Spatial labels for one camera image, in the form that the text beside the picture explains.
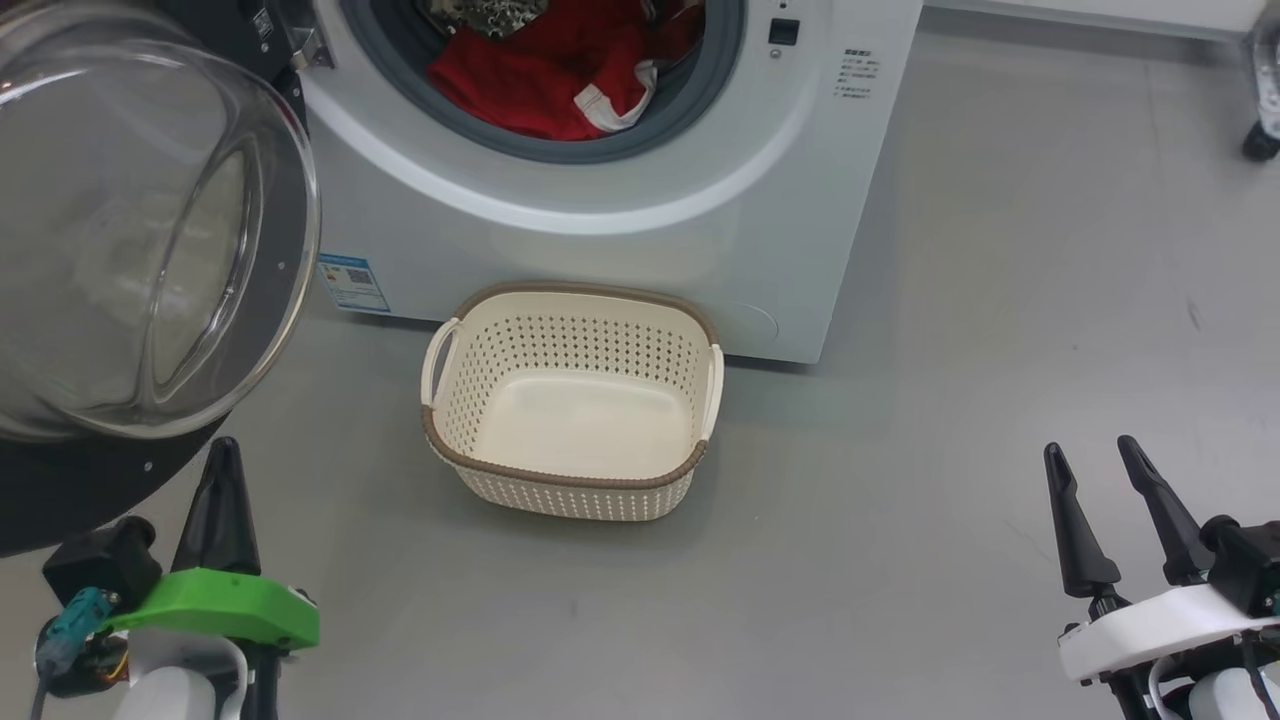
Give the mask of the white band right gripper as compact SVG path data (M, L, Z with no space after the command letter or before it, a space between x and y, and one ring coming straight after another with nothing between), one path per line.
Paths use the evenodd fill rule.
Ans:
M1204 584L1213 553L1201 542L1199 523L1134 437L1117 437L1117 451L1132 487L1149 511L1165 556L1166 582L1188 587L1166 591L1064 633L1059 638L1059 657L1065 676L1070 682L1093 680L1245 630L1276 626L1277 616L1252 618ZM1061 446L1046 445L1043 460L1064 593L1088 600L1115 591L1121 574L1100 547L1079 503L1076 478Z

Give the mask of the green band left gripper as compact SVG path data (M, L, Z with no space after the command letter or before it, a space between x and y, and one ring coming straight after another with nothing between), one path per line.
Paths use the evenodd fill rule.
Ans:
M202 568L216 537L218 568L224 571ZM244 464L230 437L209 447L172 571L136 609L115 611L100 630L124 633L131 644L138 644L146 632L227 641L244 656L251 671L320 643L317 606L296 588L260 577Z

